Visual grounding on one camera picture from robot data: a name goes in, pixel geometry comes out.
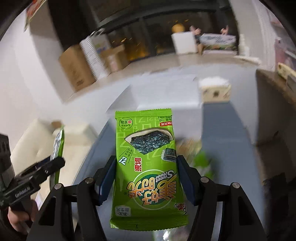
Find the person's left hand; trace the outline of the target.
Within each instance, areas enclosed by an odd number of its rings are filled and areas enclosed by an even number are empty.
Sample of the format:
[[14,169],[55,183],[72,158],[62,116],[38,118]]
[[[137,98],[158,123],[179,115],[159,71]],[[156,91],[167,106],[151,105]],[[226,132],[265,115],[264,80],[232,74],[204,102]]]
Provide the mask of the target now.
[[27,234],[27,227],[25,222],[28,220],[31,220],[32,222],[35,221],[36,215],[38,213],[38,206],[36,201],[31,199],[31,208],[32,211],[30,212],[30,214],[27,214],[24,211],[17,211],[17,210],[12,210],[9,207],[9,211],[8,211],[8,219],[9,222],[11,224],[11,226],[17,231],[17,232],[21,232],[23,234]]

